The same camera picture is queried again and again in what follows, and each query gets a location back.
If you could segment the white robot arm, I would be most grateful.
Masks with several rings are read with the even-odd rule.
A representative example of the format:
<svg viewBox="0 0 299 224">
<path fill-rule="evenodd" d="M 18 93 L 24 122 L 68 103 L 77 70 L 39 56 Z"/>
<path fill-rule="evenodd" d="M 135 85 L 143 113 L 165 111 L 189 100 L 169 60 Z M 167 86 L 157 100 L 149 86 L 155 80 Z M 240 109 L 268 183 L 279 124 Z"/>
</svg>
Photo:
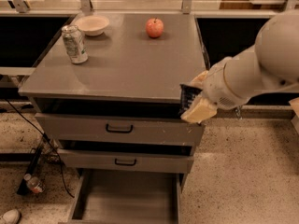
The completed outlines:
<svg viewBox="0 0 299 224">
<path fill-rule="evenodd" d="M 266 93 L 297 92 L 299 86 L 299 12 L 271 18 L 255 43 L 226 57 L 181 87 L 180 118 L 189 123 L 210 119 L 217 111 L 245 105 Z"/>
</svg>

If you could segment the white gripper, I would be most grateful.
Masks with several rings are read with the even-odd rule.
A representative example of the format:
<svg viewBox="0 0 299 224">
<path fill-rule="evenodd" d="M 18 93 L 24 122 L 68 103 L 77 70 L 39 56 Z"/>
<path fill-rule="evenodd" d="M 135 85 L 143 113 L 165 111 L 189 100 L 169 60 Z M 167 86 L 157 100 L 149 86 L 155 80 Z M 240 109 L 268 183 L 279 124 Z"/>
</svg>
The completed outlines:
<svg viewBox="0 0 299 224">
<path fill-rule="evenodd" d="M 200 123 L 217 114 L 217 108 L 223 110 L 234 109 L 244 105 L 249 98 L 237 95 L 228 85 L 225 79 L 225 65 L 233 58 L 226 57 L 215 63 L 209 71 L 204 71 L 196 76 L 189 85 L 203 89 L 202 97 L 197 96 L 191 106 L 180 116 L 189 123 Z"/>
</svg>

